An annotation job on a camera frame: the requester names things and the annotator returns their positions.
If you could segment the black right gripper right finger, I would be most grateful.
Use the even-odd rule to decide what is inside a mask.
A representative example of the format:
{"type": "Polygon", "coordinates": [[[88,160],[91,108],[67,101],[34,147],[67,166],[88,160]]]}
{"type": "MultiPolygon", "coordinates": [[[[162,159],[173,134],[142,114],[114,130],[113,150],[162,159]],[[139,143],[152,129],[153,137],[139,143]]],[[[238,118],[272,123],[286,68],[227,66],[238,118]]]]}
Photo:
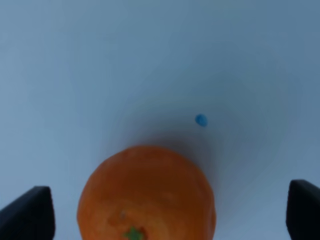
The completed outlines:
{"type": "Polygon", "coordinates": [[[320,188],[303,180],[289,184],[286,227],[292,240],[320,240],[320,188]]]}

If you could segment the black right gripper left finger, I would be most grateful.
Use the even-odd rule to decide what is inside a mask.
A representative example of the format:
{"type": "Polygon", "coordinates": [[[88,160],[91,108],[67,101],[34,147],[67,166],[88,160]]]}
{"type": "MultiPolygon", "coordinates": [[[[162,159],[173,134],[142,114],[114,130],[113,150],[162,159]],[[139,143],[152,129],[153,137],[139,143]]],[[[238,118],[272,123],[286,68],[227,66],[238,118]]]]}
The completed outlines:
{"type": "Polygon", "coordinates": [[[52,240],[55,211],[51,189],[35,186],[0,210],[2,240],[52,240]]]}

